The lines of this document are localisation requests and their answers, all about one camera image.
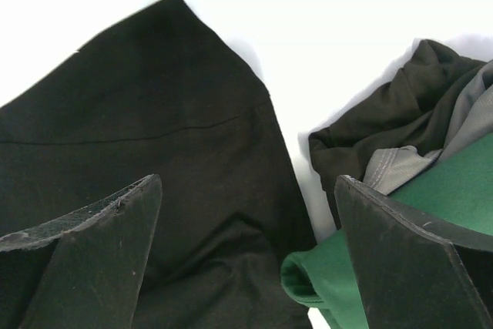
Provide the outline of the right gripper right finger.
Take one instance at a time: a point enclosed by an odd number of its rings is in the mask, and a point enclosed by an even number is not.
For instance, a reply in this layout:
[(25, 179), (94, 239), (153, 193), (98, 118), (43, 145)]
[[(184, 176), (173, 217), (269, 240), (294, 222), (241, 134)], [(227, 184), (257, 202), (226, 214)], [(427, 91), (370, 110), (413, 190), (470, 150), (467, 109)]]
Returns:
[(490, 328), (492, 237), (350, 176), (334, 195), (371, 328)]

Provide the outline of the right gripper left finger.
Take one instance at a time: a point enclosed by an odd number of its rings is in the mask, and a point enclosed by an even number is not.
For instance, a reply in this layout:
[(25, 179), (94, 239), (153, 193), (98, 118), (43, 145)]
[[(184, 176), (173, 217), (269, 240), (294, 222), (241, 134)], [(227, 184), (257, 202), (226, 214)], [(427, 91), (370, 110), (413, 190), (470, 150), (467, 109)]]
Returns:
[(158, 175), (1, 238), (3, 328), (130, 328), (162, 199)]

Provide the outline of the plain black t-shirt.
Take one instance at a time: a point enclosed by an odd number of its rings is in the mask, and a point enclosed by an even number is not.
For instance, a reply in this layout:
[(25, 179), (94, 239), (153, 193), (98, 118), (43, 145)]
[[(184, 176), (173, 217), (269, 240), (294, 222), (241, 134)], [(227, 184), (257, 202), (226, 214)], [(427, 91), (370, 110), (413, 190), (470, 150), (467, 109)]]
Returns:
[(315, 244), (270, 95), (183, 0), (117, 23), (1, 109), (1, 238), (148, 175), (130, 328), (308, 328), (280, 283)]

